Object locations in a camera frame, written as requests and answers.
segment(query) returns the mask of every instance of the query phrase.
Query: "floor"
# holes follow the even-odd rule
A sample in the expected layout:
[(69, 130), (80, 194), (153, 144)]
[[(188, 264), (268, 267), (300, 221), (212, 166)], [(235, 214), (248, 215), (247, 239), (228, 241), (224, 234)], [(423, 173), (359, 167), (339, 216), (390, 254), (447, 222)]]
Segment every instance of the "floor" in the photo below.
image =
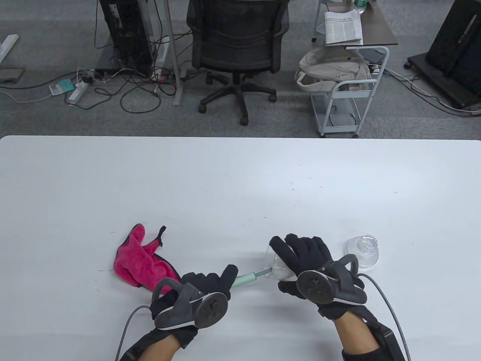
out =
[[(34, 0), (2, 0), (0, 39), (11, 33), (20, 40), (2, 66), (24, 66), (18, 86), (39, 84), (80, 68), (94, 67), (100, 52), (93, 47), (96, 0), (50, 0), (40, 6)], [(406, 57), (426, 52), (448, 13), (453, 0), (379, 0), (378, 4), (399, 40), (391, 47), (388, 67), (401, 74)], [(174, 31), (185, 32), (188, 0), (170, 0)], [(111, 136), (225, 136), (225, 137), (318, 137), (310, 102), (294, 82), (299, 60), (311, 43), (313, 14), (317, 1), (290, 3), (291, 27), (283, 38), (282, 66), (277, 74), (263, 74), (255, 82), (275, 88), (278, 101), (270, 103), (261, 94), (250, 93), (246, 103), (250, 125), (239, 125), (240, 112), (233, 97), (209, 105), (206, 114), (197, 112), (198, 101), (218, 85), (205, 84), (199, 76), (187, 82), (181, 105), (172, 106), (163, 98), (154, 112), (132, 115), (119, 106), (119, 96), (89, 111), (64, 104), (63, 97), (17, 105), (0, 94), (0, 138), (12, 134), (30, 135), (111, 135)], [(99, 12), (97, 42), (104, 44), (108, 31)], [(191, 42), (179, 42), (183, 49)], [(181, 61), (189, 58), (186, 51)], [(104, 89), (117, 90), (123, 81), (115, 78)], [(428, 84), (419, 85), (437, 94)], [(42, 98), (47, 87), (9, 90), (18, 100)], [(81, 100), (87, 107), (104, 98), (90, 88)], [(152, 108), (156, 98), (133, 91), (125, 106), (134, 111)], [(328, 137), (346, 137), (335, 134)], [(361, 138), (477, 139), (481, 140), (481, 119), (456, 117), (424, 103), (400, 83), (383, 78), (360, 134)]]

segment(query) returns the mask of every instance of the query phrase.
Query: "beige bag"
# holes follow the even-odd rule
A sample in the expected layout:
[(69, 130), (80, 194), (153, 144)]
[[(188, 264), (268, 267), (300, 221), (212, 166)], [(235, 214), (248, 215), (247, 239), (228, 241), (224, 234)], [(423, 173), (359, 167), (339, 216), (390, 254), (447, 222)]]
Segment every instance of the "beige bag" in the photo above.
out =
[[(345, 80), (370, 79), (367, 61), (356, 50), (325, 47), (311, 50), (299, 62), (296, 82), (304, 91), (331, 91)], [(368, 90), (368, 84), (349, 84), (340, 90)]]

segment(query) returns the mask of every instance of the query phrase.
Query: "chair base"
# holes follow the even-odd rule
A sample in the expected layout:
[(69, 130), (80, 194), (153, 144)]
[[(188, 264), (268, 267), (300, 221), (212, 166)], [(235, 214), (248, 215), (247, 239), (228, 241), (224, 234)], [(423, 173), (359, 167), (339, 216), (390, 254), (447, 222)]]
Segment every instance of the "chair base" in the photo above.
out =
[(241, 75), (238, 73), (232, 74), (232, 84), (229, 84), (228, 78), (223, 75), (213, 74), (208, 72), (205, 82), (207, 84), (212, 84), (212, 80), (217, 80), (224, 84), (220, 89), (217, 89), (209, 96), (205, 97), (200, 101), (199, 113), (205, 113), (207, 111), (207, 104), (213, 102), (216, 99), (225, 97), (226, 95), (235, 95), (237, 103), (239, 104), (240, 112), (242, 113), (242, 118), (240, 119), (240, 125), (247, 126), (249, 124), (249, 113), (247, 112), (247, 106), (245, 105), (244, 93), (245, 92), (260, 92), (270, 94), (269, 101), (275, 102), (277, 100), (276, 90), (258, 86), (253, 83), (243, 83), (241, 84)]

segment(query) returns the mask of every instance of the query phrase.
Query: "pink cloth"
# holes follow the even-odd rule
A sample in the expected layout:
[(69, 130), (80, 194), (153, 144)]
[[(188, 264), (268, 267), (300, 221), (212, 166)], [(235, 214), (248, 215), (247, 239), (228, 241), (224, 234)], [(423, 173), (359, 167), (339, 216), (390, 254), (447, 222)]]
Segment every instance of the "pink cloth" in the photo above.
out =
[[(117, 249), (114, 261), (115, 273), (128, 284), (134, 287), (144, 286), (151, 291), (165, 277), (178, 281), (180, 277), (174, 267), (155, 254), (157, 248), (162, 246), (161, 236), (164, 231), (165, 226), (160, 229), (152, 242), (142, 247), (145, 228), (141, 224), (136, 225)], [(162, 294), (170, 289), (170, 287), (164, 287)]]

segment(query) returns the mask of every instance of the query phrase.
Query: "office chair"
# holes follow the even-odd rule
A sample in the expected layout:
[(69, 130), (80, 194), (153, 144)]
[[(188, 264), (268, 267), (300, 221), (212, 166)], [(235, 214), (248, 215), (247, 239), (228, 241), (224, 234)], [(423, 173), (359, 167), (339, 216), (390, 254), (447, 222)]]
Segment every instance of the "office chair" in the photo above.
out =
[(289, 30), (289, 0), (190, 0), (187, 25), (192, 29), (192, 66), (232, 73), (228, 78), (207, 73), (206, 83), (218, 80), (225, 86), (216, 90), (199, 104), (199, 112), (207, 111), (207, 104), (233, 94), (237, 98), (242, 119), (249, 124), (244, 92), (269, 94), (269, 101), (277, 100), (276, 90), (244, 83), (248, 77), (280, 69), (282, 36)]

